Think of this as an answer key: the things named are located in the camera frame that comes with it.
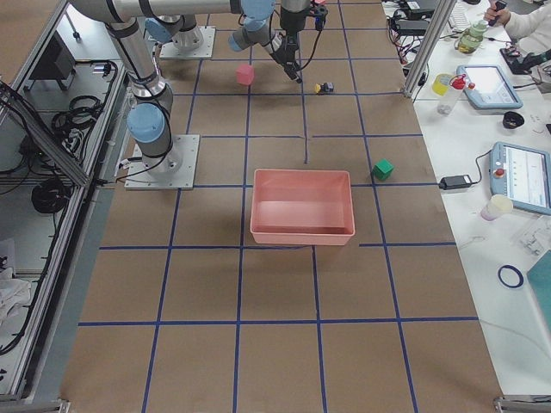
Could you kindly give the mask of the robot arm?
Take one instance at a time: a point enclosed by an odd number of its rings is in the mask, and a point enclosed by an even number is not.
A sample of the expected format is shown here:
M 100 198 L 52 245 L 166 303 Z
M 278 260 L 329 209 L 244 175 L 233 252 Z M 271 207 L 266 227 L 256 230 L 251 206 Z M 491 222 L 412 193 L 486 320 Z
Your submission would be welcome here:
M 145 20 L 148 39 L 155 42 L 153 60 L 210 59 L 213 56 L 216 28 L 200 26 L 193 15 L 150 17 Z M 300 83 L 300 66 L 295 60 L 292 43 L 277 33 L 268 19 L 245 17 L 244 22 L 229 37 L 228 44 L 241 52 L 261 46 L 279 64 L 286 75 Z
M 196 15 L 234 14 L 244 17 L 228 43 L 236 52 L 260 45 L 299 82 L 303 65 L 296 60 L 298 35 L 313 18 L 323 31 L 327 8 L 318 1 L 74 1 L 82 15 L 104 24 L 127 70 L 137 100 L 127 117 L 127 128 L 137 143 L 145 172 L 154 177 L 171 177 L 181 169 L 183 154 L 170 130 L 173 92 L 157 68 L 138 19 L 145 18 L 150 35 L 159 43 L 197 34 Z

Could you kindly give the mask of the person white sleeve forearm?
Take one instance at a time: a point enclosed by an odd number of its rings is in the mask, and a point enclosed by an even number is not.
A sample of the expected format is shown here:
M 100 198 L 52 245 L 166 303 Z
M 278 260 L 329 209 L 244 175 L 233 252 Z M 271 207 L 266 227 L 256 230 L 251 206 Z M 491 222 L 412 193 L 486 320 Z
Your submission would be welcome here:
M 511 12 L 505 31 L 514 40 L 532 40 L 543 46 L 550 45 L 550 5 L 541 6 L 527 15 Z

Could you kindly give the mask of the person hand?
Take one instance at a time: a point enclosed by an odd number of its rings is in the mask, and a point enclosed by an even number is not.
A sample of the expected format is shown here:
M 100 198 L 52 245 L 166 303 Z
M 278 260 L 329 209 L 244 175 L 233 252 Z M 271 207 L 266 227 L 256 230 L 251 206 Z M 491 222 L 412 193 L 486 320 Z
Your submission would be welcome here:
M 511 12 L 507 9 L 507 4 L 502 1 L 492 3 L 484 14 L 484 19 L 488 22 L 488 25 L 492 27 L 496 24 L 505 26 L 510 18 Z

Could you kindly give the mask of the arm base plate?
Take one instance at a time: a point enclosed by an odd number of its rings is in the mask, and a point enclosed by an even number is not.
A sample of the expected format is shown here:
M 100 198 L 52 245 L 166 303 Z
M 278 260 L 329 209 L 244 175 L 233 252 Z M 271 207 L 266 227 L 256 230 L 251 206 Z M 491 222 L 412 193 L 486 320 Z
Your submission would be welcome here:
M 146 157 L 143 163 L 141 150 L 137 144 L 133 156 L 137 162 L 129 166 L 129 178 L 125 179 L 127 190 L 191 190 L 195 183 L 195 171 L 200 146 L 200 136 L 184 134 L 172 136 L 172 149 L 162 163 Z
M 180 31 L 172 42 L 161 47 L 159 57 L 165 60 L 211 59 L 215 32 L 214 26 L 196 26 Z

